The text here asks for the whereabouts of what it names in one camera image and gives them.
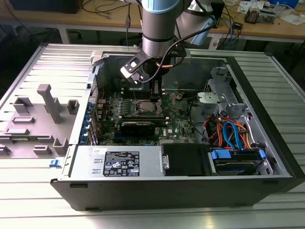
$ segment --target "blue drive bracket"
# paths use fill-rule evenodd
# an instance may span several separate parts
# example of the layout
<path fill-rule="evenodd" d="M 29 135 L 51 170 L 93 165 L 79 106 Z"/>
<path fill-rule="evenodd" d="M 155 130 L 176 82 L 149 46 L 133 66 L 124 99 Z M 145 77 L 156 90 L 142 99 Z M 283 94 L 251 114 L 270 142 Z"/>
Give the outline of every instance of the blue drive bracket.
<path fill-rule="evenodd" d="M 211 152 L 212 159 L 231 159 L 230 151 L 227 149 L 215 149 Z"/>
<path fill-rule="evenodd" d="M 262 149 L 260 149 L 258 152 L 259 152 L 259 155 L 261 156 L 262 160 L 264 160 L 266 158 L 265 152 Z"/>

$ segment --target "white label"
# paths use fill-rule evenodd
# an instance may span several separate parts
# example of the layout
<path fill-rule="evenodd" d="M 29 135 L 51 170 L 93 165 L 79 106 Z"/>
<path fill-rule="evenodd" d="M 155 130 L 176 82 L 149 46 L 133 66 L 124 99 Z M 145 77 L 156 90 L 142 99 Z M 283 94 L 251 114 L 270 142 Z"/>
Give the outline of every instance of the white label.
<path fill-rule="evenodd" d="M 93 148 L 92 149 L 92 154 L 102 155 L 102 154 L 105 154 L 106 152 L 107 152 L 107 148 Z"/>

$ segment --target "robotic arm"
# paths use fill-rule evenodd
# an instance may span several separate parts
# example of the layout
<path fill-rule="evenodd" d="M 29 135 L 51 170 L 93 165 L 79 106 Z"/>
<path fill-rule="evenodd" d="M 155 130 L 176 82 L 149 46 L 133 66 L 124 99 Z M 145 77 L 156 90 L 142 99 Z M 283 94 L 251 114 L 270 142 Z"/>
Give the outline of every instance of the robotic arm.
<path fill-rule="evenodd" d="M 161 76 L 166 74 L 173 57 L 184 57 L 179 44 L 183 41 L 201 44 L 214 26 L 210 15 L 211 0 L 123 0 L 143 7 L 142 52 L 137 53 L 122 68 L 121 73 L 130 82 L 150 83 L 152 93 L 159 93 Z M 174 42 L 175 34 L 183 35 Z M 144 80 L 140 67 L 150 78 Z"/>

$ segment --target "side panel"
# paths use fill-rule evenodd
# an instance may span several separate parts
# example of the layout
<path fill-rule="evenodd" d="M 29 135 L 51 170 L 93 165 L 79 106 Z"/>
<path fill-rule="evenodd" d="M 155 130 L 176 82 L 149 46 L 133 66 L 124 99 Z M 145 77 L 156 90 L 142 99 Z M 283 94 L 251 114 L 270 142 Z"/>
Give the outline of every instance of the side panel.
<path fill-rule="evenodd" d="M 264 130 L 268 138 L 270 139 L 273 147 L 280 156 L 283 164 L 285 165 L 285 168 L 287 169 L 289 174 L 294 177 L 291 179 L 291 183 L 289 184 L 289 186 L 280 190 L 283 192 L 287 192 L 305 181 L 304 172 L 302 171 L 301 167 L 298 165 L 289 147 L 287 146 L 283 137 L 277 130 L 272 119 L 265 110 L 260 99 L 258 98 L 254 89 L 250 85 L 249 81 L 247 80 L 243 70 L 238 65 L 236 59 L 234 57 L 229 57 L 228 62 L 237 78 L 238 82 L 236 83 L 240 84 L 241 88 L 243 89 L 243 92 L 247 100 L 251 104 L 255 114 L 259 119 L 259 122 L 264 127 Z"/>
<path fill-rule="evenodd" d="M 59 194 L 78 211 L 252 206 L 288 179 L 60 182 Z"/>

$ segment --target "computer case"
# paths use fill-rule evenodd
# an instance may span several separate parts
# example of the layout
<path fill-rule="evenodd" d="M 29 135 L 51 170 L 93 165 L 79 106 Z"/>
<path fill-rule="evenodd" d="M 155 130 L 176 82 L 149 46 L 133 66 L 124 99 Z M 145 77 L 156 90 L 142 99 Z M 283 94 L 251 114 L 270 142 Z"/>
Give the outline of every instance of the computer case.
<path fill-rule="evenodd" d="M 15 10 L 77 13 L 83 0 L 10 0 Z"/>

